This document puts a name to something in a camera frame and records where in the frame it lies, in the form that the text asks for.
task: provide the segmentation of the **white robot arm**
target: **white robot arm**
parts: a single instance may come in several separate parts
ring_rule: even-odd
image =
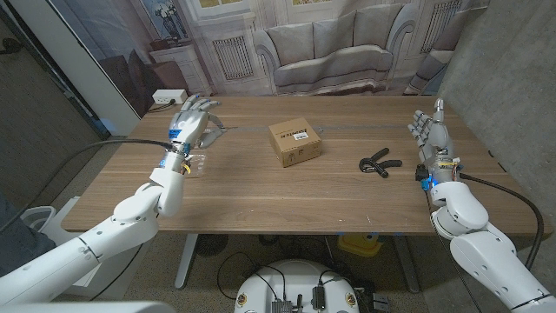
[[[167,150],[150,182],[121,201],[114,214],[93,229],[69,240],[0,278],[0,306],[48,302],[99,263],[147,242],[158,231],[157,214],[173,216],[182,207],[187,156],[196,144],[206,148],[226,130],[208,110],[219,104],[188,98],[169,129],[173,149]],[[208,121],[218,130],[205,131]]]
[[[512,241],[488,222],[488,212],[467,185],[457,181],[452,141],[438,99],[433,118],[416,111],[408,125],[421,148],[421,186],[440,207],[431,215],[438,233],[451,240],[454,260],[491,290],[514,313],[556,311],[556,298],[516,257]]]

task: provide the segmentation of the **sofa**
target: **sofa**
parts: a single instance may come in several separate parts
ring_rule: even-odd
[[[386,89],[394,77],[403,37],[411,33],[418,6],[381,4],[312,23],[277,26],[254,33],[273,93],[314,95],[354,86]]]

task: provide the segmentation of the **radiator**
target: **radiator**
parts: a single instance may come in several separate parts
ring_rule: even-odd
[[[434,43],[442,34],[442,31],[448,26],[450,20],[460,9],[461,0],[450,1],[446,3],[437,3],[434,5],[431,22],[428,25],[427,36],[423,42],[421,53],[428,53],[433,48]]]
[[[212,44],[227,80],[253,76],[253,66],[243,36],[215,40]]]

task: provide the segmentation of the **yellow object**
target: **yellow object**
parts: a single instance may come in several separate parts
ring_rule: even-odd
[[[350,234],[338,236],[338,248],[358,256],[374,256],[384,240],[378,234]]]
[[[188,174],[191,174],[191,169],[187,164],[182,164],[182,167],[188,172]]]

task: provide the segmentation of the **table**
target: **table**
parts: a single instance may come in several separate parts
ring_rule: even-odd
[[[432,235],[427,200],[414,181],[418,147],[407,125],[416,110],[432,113],[435,97],[214,97],[212,110],[229,129],[206,150],[201,177],[186,178],[183,208],[160,218],[160,230],[201,233],[342,234],[379,232]],[[129,137],[167,141],[179,110],[148,114]],[[322,139],[321,156],[282,168],[268,126],[305,117]],[[487,149],[448,106],[445,121],[465,172],[520,191]],[[363,157],[388,147],[400,159],[389,178],[361,173]],[[118,149],[63,220],[67,230],[88,230],[149,180],[160,147]],[[532,235],[533,213],[501,191],[469,182],[490,221],[508,235]],[[547,224],[545,232],[553,231]]]

